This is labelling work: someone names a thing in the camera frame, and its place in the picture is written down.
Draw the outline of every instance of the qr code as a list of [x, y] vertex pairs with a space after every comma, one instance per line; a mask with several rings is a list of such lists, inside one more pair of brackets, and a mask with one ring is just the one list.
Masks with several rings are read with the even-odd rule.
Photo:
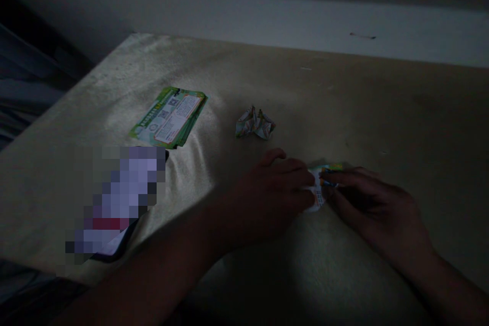
[[170, 99], [170, 102], [168, 102], [168, 105], [176, 105], [178, 103], [178, 99], [172, 98]]
[[158, 117], [161, 117], [162, 119], [166, 120], [169, 113], [170, 113], [169, 111], [161, 111], [158, 114]]

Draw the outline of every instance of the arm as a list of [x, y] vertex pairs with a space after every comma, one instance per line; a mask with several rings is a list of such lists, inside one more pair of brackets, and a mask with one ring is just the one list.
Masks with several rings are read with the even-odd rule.
[[403, 274], [445, 324], [488, 324], [489, 297], [434, 250], [411, 195], [363, 168], [325, 174], [339, 216]]
[[314, 203], [314, 177], [281, 149], [263, 160], [215, 203], [201, 208], [164, 238], [74, 301], [54, 325], [161, 324], [210, 267], [237, 247], [284, 232]]

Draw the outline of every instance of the right hand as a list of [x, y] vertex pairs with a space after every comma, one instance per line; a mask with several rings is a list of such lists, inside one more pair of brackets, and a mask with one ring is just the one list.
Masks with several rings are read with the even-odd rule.
[[339, 184], [324, 187], [332, 208], [398, 271], [408, 275], [436, 257], [416, 201], [406, 191], [364, 168], [322, 178]]

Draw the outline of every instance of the hand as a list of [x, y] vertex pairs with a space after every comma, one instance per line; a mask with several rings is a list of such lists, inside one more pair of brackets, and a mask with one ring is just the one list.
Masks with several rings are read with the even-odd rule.
[[313, 186], [314, 176], [297, 159], [285, 159], [282, 149], [269, 150], [261, 162], [245, 174], [218, 202], [209, 215], [216, 240], [225, 251], [274, 238], [294, 218], [314, 204], [314, 194], [301, 187]]
[[401, 273], [416, 271], [436, 258], [413, 197], [364, 168], [322, 177], [325, 196], [338, 215]]

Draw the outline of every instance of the stack of cards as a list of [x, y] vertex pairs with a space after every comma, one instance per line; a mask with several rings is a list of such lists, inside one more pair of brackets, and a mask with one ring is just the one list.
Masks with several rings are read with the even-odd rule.
[[202, 92], [165, 88], [129, 135], [153, 146], [182, 147], [207, 99]]

